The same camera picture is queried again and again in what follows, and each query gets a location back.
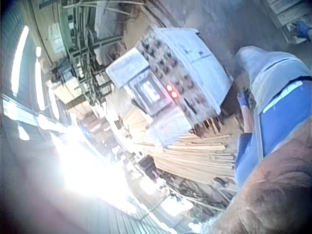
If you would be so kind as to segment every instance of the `red indicator light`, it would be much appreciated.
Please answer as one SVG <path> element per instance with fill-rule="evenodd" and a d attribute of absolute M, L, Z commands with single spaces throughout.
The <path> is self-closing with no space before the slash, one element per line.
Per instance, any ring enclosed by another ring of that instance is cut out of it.
<path fill-rule="evenodd" d="M 167 85 L 167 90 L 170 92 L 170 91 L 172 91 L 173 90 L 173 88 L 172 88 L 172 86 L 171 85 Z"/>
<path fill-rule="evenodd" d="M 177 97 L 177 93 L 176 93 L 176 92 L 172 92 L 172 93 L 171 93 L 171 96 L 172 96 L 173 98 L 176 98 L 176 97 Z"/>

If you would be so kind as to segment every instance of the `white stripe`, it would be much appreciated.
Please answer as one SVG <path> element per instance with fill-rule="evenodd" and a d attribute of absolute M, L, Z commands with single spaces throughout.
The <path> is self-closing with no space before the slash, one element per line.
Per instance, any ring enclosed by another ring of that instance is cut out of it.
<path fill-rule="evenodd" d="M 294 89 L 298 88 L 302 85 L 301 81 L 296 81 L 293 84 L 288 85 L 279 96 L 275 97 L 266 108 L 264 108 L 262 113 L 266 113 L 271 107 L 273 107 L 275 104 L 277 104 L 281 99 L 286 97 L 288 94 L 290 94 Z"/>

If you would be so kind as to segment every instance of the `control panel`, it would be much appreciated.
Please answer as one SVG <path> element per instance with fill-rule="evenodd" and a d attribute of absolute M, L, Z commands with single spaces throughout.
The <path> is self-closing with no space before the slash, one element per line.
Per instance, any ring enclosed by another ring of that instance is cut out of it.
<path fill-rule="evenodd" d="M 170 47 L 159 39 L 153 30 L 137 43 L 136 48 L 148 61 L 155 77 L 191 124 L 200 123 L 208 116 L 215 115 L 200 88 L 200 83 L 195 81 Z"/>

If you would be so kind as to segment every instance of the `white machine housing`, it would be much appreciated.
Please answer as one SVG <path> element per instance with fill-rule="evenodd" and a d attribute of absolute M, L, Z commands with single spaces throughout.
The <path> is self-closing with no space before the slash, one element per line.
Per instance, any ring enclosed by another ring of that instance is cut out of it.
<path fill-rule="evenodd" d="M 232 80 L 196 29 L 150 28 L 106 70 L 152 119 L 146 133 L 159 147 L 219 115 Z"/>

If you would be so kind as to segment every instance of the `blue glove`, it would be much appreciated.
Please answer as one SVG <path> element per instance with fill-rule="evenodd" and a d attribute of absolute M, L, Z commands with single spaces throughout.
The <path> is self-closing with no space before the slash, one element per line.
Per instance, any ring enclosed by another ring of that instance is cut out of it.
<path fill-rule="evenodd" d="M 312 29 L 309 27 L 305 22 L 303 21 L 297 21 L 296 22 L 296 33 L 299 38 L 306 38 L 309 39 L 308 31 Z"/>
<path fill-rule="evenodd" d="M 238 90 L 237 101 L 240 107 L 247 106 L 249 108 L 248 97 L 249 97 L 248 90 L 246 90 L 245 88 Z"/>

